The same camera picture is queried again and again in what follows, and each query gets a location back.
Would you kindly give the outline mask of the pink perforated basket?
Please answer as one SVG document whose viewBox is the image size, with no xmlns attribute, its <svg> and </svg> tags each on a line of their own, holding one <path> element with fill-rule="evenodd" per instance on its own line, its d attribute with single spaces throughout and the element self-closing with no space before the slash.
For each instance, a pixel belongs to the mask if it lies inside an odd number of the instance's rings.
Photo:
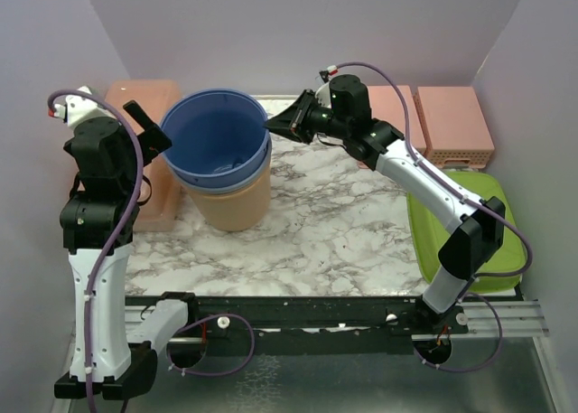
<svg viewBox="0 0 578 413">
<path fill-rule="evenodd" d="M 495 147 L 472 87 L 419 87 L 414 101 L 432 164 L 487 166 Z"/>
<path fill-rule="evenodd" d="M 368 92 L 373 117 L 391 124 L 402 136 L 387 146 L 374 170 L 389 178 L 424 175 L 426 143 L 410 88 L 376 86 Z"/>
</svg>

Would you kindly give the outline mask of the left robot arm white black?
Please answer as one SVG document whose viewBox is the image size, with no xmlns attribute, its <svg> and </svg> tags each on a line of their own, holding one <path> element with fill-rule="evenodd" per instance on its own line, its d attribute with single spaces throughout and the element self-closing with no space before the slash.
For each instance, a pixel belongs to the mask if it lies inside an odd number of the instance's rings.
<svg viewBox="0 0 578 413">
<path fill-rule="evenodd" d="M 64 150 L 78 167 L 60 214 L 75 287 L 75 344 L 54 395 L 127 401 L 152 388 L 172 334 L 190 335 L 200 322 L 175 297 L 160 300 L 134 332 L 126 330 L 126 269 L 144 168 L 172 142 L 134 100 L 116 110 L 93 94 L 64 89 L 49 96 L 48 106 L 73 132 Z"/>
</svg>

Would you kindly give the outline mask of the orange plastic bucket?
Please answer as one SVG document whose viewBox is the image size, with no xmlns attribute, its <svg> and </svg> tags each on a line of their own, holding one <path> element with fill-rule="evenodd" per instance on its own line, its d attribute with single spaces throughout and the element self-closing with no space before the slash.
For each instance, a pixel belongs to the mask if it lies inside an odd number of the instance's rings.
<svg viewBox="0 0 578 413">
<path fill-rule="evenodd" d="M 212 227 L 236 232 L 256 226 L 266 215 L 271 201 L 270 170 L 250 185 L 234 192 L 209 194 L 187 188 L 200 214 Z"/>
</svg>

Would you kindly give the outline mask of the light blue plastic bucket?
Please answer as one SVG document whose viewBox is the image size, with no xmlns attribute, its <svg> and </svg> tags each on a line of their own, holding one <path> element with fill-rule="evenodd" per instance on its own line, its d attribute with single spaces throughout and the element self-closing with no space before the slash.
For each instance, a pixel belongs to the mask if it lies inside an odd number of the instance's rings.
<svg viewBox="0 0 578 413">
<path fill-rule="evenodd" d="M 197 167 L 200 173 L 167 164 L 176 180 L 196 191 L 222 194 L 240 190 L 253 183 L 270 163 L 271 137 L 266 133 L 261 146 L 249 154 L 247 148 L 231 146 L 216 148 L 205 155 L 194 155 L 188 166 Z"/>
</svg>

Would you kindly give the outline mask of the green plastic tray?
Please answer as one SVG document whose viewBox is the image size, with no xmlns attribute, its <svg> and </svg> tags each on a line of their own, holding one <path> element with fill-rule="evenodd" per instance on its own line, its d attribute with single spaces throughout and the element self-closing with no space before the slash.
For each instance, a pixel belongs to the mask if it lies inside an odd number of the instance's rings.
<svg viewBox="0 0 578 413">
<path fill-rule="evenodd" d="M 495 196 L 502 202 L 507 201 L 499 182 L 488 174 L 455 171 L 449 172 L 447 175 L 460 186 L 477 193 L 485 200 Z M 431 283 L 440 267 L 438 251 L 450 237 L 450 234 L 412 194 L 406 196 L 406 201 L 417 263 L 425 282 Z M 522 268 L 525 262 L 526 251 L 524 245 L 515 233 L 505 228 L 502 247 L 489 262 L 480 268 L 480 273 L 512 272 Z M 506 294 L 514 290 L 520 279 L 521 276 L 484 276 L 470 287 L 470 291 L 482 295 Z"/>
</svg>

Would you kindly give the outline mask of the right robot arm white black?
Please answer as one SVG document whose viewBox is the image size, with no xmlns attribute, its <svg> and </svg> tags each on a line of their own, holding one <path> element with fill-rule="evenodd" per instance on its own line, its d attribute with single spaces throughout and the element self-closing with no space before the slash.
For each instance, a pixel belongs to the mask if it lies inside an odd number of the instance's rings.
<svg viewBox="0 0 578 413">
<path fill-rule="evenodd" d="M 449 238 L 438 252 L 440 267 L 417 299 L 416 325 L 434 333 L 473 283 L 481 266 L 503 244 L 504 203 L 464 190 L 409 144 L 408 137 L 373 116 L 368 87 L 354 75 L 328 83 L 329 106 L 306 89 L 264 126 L 288 140 L 310 144 L 323 134 L 337 138 L 353 158 L 393 180 L 422 203 L 443 225 Z"/>
</svg>

